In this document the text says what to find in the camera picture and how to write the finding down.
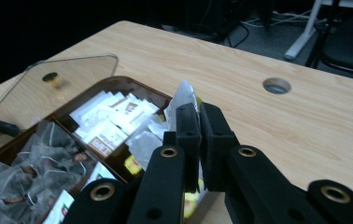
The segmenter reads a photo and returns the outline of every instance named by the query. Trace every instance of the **wooden table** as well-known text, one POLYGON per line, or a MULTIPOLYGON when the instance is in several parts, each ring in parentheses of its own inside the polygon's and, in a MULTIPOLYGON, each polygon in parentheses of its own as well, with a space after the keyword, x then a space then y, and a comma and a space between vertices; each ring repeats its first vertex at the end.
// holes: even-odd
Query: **wooden table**
MULTIPOLYGON (((116 76, 166 94, 188 80, 222 109, 240 143, 261 149, 292 184, 306 189, 327 178, 353 189, 353 79, 127 21, 54 58, 108 53, 120 59, 116 76), (290 92, 266 91, 262 83, 270 77, 288 81, 290 92)), ((230 223, 223 196, 209 194, 195 220, 230 223)))

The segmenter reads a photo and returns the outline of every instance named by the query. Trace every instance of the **black chair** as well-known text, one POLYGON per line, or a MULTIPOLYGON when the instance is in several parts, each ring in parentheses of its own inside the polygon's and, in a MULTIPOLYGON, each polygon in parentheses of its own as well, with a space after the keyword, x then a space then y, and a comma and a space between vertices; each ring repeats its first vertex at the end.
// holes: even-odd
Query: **black chair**
POLYGON ((321 61, 329 67, 353 73, 353 17, 343 21, 331 34, 340 0, 333 0, 324 29, 318 36, 305 64, 317 68, 321 61))

